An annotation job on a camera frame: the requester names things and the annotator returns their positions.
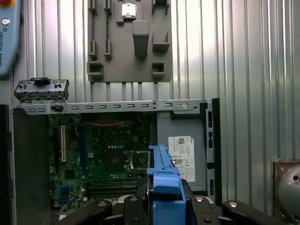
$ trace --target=white label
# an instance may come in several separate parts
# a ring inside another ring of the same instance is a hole
[[[195,182],[194,139],[191,136],[169,137],[169,152],[181,178]]]
[[[59,218],[59,220],[61,220],[61,219],[65,218],[65,217],[66,217],[66,215],[60,215],[60,218]]]

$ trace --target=gray tool holder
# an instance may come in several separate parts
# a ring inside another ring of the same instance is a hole
[[[170,2],[89,1],[89,81],[169,82],[173,67]]]

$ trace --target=cable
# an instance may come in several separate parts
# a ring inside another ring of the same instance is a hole
[[[85,124],[91,125],[91,126],[98,126],[98,127],[114,127],[114,126],[117,126],[119,124],[124,124],[124,123],[130,122],[130,120],[125,120],[125,121],[119,121],[119,122],[111,123],[111,124],[98,124],[98,123],[90,123],[88,121],[83,121],[80,117],[75,116],[74,114],[72,114],[72,116],[74,116],[77,119],[79,119],[82,123],[85,123]]]
[[[120,121],[120,122],[116,122],[116,123],[112,123],[112,124],[97,124],[97,123],[90,123],[90,122],[87,122],[87,121],[82,121],[82,122],[85,123],[85,124],[88,124],[88,125],[92,125],[92,126],[114,127],[114,126],[117,126],[119,124],[128,123],[128,122],[130,122],[130,120]]]

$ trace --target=blue device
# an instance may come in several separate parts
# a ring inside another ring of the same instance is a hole
[[[17,58],[21,0],[0,5],[0,77],[10,74]]]
[[[177,201],[153,201],[153,225],[186,224],[186,197],[178,169],[164,145],[149,146],[153,152],[154,168],[148,168],[153,176],[153,194],[177,195]]]

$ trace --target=green circuit board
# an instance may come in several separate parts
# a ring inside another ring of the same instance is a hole
[[[136,113],[120,120],[111,113],[108,118],[49,116],[55,215],[69,214],[95,198],[115,202],[120,195],[133,194],[137,179],[145,176],[148,146],[157,142],[156,117]]]

